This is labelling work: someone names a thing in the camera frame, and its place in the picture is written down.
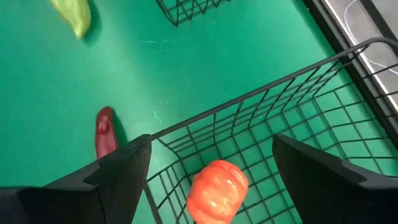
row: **red chili pepper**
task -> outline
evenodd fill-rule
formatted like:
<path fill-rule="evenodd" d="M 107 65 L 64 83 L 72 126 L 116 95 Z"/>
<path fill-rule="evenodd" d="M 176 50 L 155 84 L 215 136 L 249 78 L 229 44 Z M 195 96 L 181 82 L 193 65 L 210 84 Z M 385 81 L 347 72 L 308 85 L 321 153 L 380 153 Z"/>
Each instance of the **red chili pepper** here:
<path fill-rule="evenodd" d="M 99 111 L 95 126 L 95 150 L 97 159 L 115 151 L 118 148 L 118 140 L 113 124 L 113 109 L 104 107 Z"/>

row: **red pepper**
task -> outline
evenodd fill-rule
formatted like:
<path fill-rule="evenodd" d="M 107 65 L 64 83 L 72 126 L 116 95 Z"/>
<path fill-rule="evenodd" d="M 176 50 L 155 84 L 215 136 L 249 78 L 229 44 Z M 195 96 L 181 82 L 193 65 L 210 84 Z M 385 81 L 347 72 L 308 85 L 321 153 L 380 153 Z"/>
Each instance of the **red pepper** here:
<path fill-rule="evenodd" d="M 243 172 L 226 161 L 213 161 L 193 178 L 187 208 L 198 224 L 227 224 L 248 193 Z"/>
<path fill-rule="evenodd" d="M 118 148 L 118 140 L 113 124 L 113 109 L 105 107 L 99 111 L 95 127 L 95 150 L 97 159 L 115 151 Z"/>

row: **orange tomato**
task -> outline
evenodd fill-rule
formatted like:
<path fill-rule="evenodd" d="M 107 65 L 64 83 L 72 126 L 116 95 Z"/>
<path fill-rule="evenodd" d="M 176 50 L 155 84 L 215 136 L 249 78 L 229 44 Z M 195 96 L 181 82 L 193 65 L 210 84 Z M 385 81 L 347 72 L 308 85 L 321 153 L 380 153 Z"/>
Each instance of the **orange tomato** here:
<path fill-rule="evenodd" d="M 188 211 L 198 224 L 231 223 L 248 187 L 248 179 L 236 165 L 213 161 L 193 178 Z"/>

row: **wire grid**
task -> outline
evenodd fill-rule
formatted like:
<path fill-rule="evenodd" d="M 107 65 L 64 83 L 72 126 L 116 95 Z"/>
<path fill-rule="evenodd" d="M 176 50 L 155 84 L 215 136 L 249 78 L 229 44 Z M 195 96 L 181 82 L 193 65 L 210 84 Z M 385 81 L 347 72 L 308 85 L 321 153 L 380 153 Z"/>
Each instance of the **wire grid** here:
<path fill-rule="evenodd" d="M 175 26 L 191 20 L 195 15 L 204 14 L 207 9 L 218 7 L 230 0 L 156 0 L 167 19 Z"/>
<path fill-rule="evenodd" d="M 186 199 L 193 176 L 216 159 L 236 164 L 249 190 L 232 223 L 301 223 L 272 156 L 272 137 L 283 133 L 353 164 L 398 177 L 397 150 L 345 68 L 375 40 L 309 66 L 153 138 L 178 161 L 148 180 L 146 190 L 157 223 L 193 223 Z M 374 82 L 369 73 L 363 78 Z M 383 118 L 394 122 L 392 109 Z"/>

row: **black wire mesh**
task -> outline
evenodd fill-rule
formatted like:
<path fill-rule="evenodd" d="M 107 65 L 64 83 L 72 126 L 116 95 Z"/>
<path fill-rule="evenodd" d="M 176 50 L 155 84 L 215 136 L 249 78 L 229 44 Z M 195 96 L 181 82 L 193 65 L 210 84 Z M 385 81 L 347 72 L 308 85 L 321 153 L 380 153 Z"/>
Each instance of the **black wire mesh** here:
<path fill-rule="evenodd" d="M 358 90 L 346 69 L 363 63 L 360 52 L 369 46 L 398 47 L 395 42 L 372 39 L 322 60 L 274 83 L 231 100 L 180 124 L 153 139 L 171 150 L 177 162 L 148 180 L 146 193 L 157 223 L 192 223 L 186 199 L 193 176 L 216 159 L 239 166 L 249 179 L 249 191 L 233 223 L 301 223 L 272 156 L 272 137 L 284 133 L 353 164 L 398 177 L 397 113 L 382 104 L 397 92 L 377 90 L 374 75 L 398 63 L 359 78 L 374 86 L 372 97 Z"/>
<path fill-rule="evenodd" d="M 195 15 L 204 14 L 212 7 L 230 0 L 156 0 L 167 19 L 175 26 L 191 20 Z"/>

